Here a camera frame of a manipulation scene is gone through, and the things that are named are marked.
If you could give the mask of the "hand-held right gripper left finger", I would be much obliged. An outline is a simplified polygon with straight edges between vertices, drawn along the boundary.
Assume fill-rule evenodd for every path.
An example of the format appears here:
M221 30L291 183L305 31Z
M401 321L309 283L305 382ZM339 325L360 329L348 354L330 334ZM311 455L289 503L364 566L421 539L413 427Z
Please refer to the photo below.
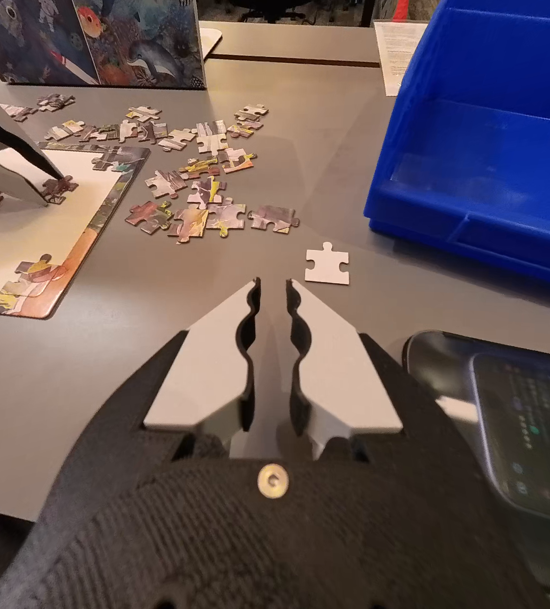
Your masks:
M247 432L255 413L254 364L262 286L253 278L183 332L181 346L143 419L155 432L232 439Z

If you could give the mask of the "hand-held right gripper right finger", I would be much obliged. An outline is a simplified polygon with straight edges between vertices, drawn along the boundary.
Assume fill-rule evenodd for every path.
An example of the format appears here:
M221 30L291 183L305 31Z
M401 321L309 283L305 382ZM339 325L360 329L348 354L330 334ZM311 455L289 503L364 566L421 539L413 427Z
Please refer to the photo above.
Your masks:
M286 281L293 365L290 419L317 460L333 438L403 426L356 328L295 279Z

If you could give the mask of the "dark brown puzzle piece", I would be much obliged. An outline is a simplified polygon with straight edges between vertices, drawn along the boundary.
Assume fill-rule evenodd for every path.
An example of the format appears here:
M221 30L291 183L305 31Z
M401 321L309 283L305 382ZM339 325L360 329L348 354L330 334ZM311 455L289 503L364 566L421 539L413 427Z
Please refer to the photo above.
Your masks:
M47 179L42 184L41 197L50 204L61 205L66 200L66 194L72 193L79 187L73 176L66 175L61 179Z

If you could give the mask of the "lion jigsaw puzzle board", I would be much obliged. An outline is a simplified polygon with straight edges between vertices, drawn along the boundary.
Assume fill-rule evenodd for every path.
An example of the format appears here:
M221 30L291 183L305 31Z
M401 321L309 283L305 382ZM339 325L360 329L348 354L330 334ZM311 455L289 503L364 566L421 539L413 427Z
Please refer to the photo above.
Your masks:
M1 317L43 320L52 316L149 158L119 202L106 211L106 218L101 220L101 229L94 232L96 216L104 200L113 191L117 174L93 171L90 162L93 155L88 153L42 151L64 176L73 176L73 181L79 187L66 194L66 200L61 205L48 203L46 207L2 193L0 290L7 281L15 280L14 271L19 263L36 262L43 254L51 255L51 262L64 265L67 272L63 278L52 281L35 298L0 294ZM11 148L0 151L0 164L27 178L39 193L43 182L51 178Z

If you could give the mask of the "orange yellow puzzle piece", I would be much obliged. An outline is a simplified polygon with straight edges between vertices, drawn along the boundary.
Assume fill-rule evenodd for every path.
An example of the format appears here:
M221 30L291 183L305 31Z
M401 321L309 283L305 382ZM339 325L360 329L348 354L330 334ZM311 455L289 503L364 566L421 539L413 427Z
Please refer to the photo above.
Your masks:
M14 271L16 278L7 281L0 294L13 297L35 298L40 296L52 281L63 278L67 269L51 262L52 256L43 254L38 261L22 261Z

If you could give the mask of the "dark teal spot puzzle piece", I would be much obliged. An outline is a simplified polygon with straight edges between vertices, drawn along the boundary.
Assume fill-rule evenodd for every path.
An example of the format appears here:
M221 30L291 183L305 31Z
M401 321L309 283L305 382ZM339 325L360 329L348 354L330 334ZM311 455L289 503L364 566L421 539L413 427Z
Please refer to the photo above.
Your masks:
M91 163L94 171L127 173L135 169L139 156L134 148L115 147L104 152L99 158L94 158Z

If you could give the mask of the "pile of puzzle pieces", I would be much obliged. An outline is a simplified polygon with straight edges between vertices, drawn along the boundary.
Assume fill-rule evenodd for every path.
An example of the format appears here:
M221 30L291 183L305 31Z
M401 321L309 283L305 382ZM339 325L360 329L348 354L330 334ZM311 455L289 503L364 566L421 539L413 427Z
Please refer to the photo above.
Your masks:
M223 120L216 120L197 123L195 128L168 130L166 122L159 120L159 110L131 107L119 124L97 127L69 120L53 126L39 147L56 152L88 153L93 155L91 162L111 148L127 147L125 144L130 139L158 146L167 153L184 151L189 143L195 142L198 156L188 158L175 170L157 169L145 180L152 199L131 207L125 221L150 235L166 231L178 245L202 238L207 230L217 231L221 238L227 238L230 232L243 230L246 222L255 230L264 231L272 226L273 232L287 234L290 228L299 225L294 209L261 204L248 210L245 204L223 197L227 183L219 178L221 172L229 175L253 167L256 154L243 148L231 148L227 136L234 139L252 136L262 127L260 120L267 113L264 105L247 105L236 112L235 124L230 126ZM139 160L135 169L127 173L102 172L117 174L118 180L96 216L94 232L101 229L106 211L119 202L149 156L148 148L127 148L134 148Z

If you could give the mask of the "blank white puzzle piece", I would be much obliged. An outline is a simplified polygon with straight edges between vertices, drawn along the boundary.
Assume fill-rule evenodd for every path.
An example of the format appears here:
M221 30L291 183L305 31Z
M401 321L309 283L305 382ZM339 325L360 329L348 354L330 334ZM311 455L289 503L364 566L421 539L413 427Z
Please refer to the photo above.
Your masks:
M349 272L341 270L342 265L349 263L347 252L335 251L330 242L323 242L321 249L306 250L306 262L314 263L311 269L305 269L304 281L330 285L349 285Z

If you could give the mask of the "space print puzzle box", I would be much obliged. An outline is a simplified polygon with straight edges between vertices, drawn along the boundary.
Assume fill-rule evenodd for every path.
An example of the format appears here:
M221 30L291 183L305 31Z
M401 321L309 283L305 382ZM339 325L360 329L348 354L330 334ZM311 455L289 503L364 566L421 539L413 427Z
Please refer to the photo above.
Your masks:
M7 84L205 90L195 1L0 1Z

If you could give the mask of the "smartphone with lit screen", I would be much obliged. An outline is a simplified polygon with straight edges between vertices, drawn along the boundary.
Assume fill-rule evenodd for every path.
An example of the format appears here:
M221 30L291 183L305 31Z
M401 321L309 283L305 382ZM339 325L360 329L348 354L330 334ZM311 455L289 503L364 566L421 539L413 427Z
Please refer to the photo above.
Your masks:
M550 520L550 359L480 353L470 378L491 482L511 506Z

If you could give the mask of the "blue bin with white label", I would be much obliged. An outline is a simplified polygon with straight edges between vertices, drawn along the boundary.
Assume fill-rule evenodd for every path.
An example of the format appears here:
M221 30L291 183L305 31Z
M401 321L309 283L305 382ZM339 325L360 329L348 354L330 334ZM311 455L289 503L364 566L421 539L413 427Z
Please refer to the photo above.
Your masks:
M372 231L550 284L550 1L441 1L403 77Z

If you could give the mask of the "black office chair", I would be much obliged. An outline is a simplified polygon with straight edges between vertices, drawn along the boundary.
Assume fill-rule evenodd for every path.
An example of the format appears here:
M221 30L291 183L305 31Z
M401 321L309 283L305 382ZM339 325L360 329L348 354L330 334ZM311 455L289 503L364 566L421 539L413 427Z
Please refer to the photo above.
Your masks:
M275 24L285 18L304 19L305 13L296 9L310 4L311 1L227 1L227 3L232 7L245 9L238 18L239 23L260 18L268 24Z

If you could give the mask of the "laminated instruction sheet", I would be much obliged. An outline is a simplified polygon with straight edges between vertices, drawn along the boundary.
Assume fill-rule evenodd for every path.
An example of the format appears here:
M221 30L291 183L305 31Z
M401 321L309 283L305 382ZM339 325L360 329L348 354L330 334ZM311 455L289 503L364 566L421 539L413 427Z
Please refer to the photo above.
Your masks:
M428 22L375 20L378 53L387 97L396 97Z

